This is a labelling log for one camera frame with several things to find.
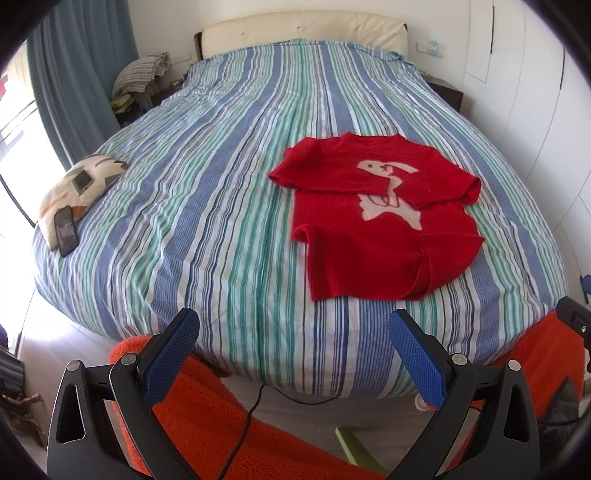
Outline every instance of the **silver bolt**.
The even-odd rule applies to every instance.
[[[456,365],[466,365],[468,363],[468,359],[461,353],[454,353],[452,355],[452,362],[454,362]]]
[[[137,357],[135,353],[126,353],[121,357],[121,363],[124,365],[133,365]]]
[[[80,368],[80,360],[72,360],[69,364],[66,365],[66,369],[69,372],[75,372]]]
[[[507,362],[509,368],[511,368],[514,372],[518,372],[521,370],[521,364],[517,360],[509,360]]]

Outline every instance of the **striped bedsheet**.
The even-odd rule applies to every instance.
[[[304,136],[400,133],[482,179],[467,208],[483,248],[421,301],[312,302],[292,191],[267,179]],[[39,292],[114,339],[162,331],[188,306],[197,350],[243,377],[320,395],[385,397],[413,384],[390,345],[405,307],[449,352],[506,352],[566,293],[553,236],[499,152],[397,53],[294,40],[201,61],[183,89],[100,153],[130,163],[67,258],[34,239]]]

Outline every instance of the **black phone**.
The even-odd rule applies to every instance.
[[[57,245],[60,248],[60,255],[67,257],[78,246],[78,233],[74,224],[72,207],[69,205],[62,208],[53,216],[53,225],[56,228]]]
[[[90,187],[92,182],[94,182],[94,179],[88,174],[86,170],[82,170],[72,179],[72,183],[74,184],[74,188],[78,192],[78,195],[82,195],[82,192]]]

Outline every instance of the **headboard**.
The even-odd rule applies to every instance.
[[[304,38],[361,43],[408,53],[407,28],[399,18],[363,12],[303,10],[234,18],[206,27],[195,35],[202,59],[265,43]]]

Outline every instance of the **green plastic leg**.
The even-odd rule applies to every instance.
[[[351,465],[357,465],[384,476],[389,474],[389,471],[377,462],[371,453],[367,451],[367,448],[363,446],[363,443],[355,436],[355,429],[351,427],[337,427],[335,428],[335,435],[339,439],[340,446]]]

